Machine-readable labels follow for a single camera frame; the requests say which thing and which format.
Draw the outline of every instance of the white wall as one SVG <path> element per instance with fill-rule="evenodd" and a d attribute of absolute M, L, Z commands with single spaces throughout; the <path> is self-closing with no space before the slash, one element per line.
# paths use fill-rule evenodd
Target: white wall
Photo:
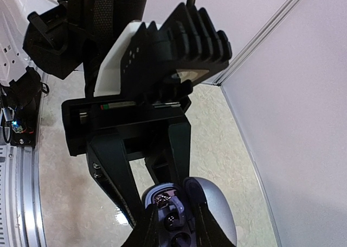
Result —
<path fill-rule="evenodd" d="M 216 29 L 227 33 L 232 44 L 233 57 L 236 57 L 285 1 L 196 0 L 196 6 L 205 7 Z M 186 0 L 148 0 L 144 20 L 163 23 L 180 2 Z"/>
<path fill-rule="evenodd" d="M 303 0 L 223 86 L 285 247 L 347 246 L 346 58 L 346 0 Z"/>

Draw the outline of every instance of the marble floor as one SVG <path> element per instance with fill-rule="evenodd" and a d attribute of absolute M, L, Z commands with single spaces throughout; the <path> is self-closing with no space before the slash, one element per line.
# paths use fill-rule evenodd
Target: marble floor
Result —
<path fill-rule="evenodd" d="M 60 105 L 83 97 L 83 76 L 49 77 L 40 137 L 40 187 L 48 247 L 119 247 L 131 232 L 125 217 L 90 177 L 85 156 L 70 157 Z M 232 114 L 219 87 L 199 85 L 187 112 L 192 125 L 191 176 L 224 192 L 239 247 L 276 246 L 265 200 Z M 153 182 L 142 160 L 131 162 L 140 195 Z"/>

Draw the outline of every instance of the screw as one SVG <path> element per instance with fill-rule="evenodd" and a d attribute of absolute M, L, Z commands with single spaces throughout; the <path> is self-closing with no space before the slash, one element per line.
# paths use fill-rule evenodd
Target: screw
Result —
<path fill-rule="evenodd" d="M 102 177 L 102 175 L 101 174 L 97 174 L 97 173 L 94 173 L 94 178 L 101 178 Z"/>
<path fill-rule="evenodd" d="M 100 166 L 97 163 L 93 163 L 93 168 L 94 169 L 100 169 Z"/>

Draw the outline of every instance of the white plastic part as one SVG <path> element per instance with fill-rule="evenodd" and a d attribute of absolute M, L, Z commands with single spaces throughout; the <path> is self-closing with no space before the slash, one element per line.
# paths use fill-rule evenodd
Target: white plastic part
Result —
<path fill-rule="evenodd" d="M 57 6 L 56 0 L 0 0 L 0 83 L 18 80 L 29 65 L 23 40 L 32 12 L 42 14 Z"/>
<path fill-rule="evenodd" d="M 106 55 L 99 69 L 95 97 L 120 94 L 120 61 L 130 44 L 131 37 L 141 24 L 142 22 L 129 23 Z"/>

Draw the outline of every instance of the beige floor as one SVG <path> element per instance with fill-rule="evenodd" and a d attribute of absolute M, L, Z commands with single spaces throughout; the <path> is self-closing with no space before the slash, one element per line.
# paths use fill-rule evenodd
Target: beige floor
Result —
<path fill-rule="evenodd" d="M 124 216 L 89 176 L 85 156 L 70 157 L 60 105 L 83 97 L 82 73 L 49 78 L 44 100 L 40 186 L 48 247 L 121 246 L 131 232 Z M 191 175 L 215 182 L 237 225 L 238 246 L 276 246 L 267 208 L 221 89 L 200 85 L 187 115 L 192 125 Z M 140 194 L 153 184 L 142 161 L 131 163 Z"/>

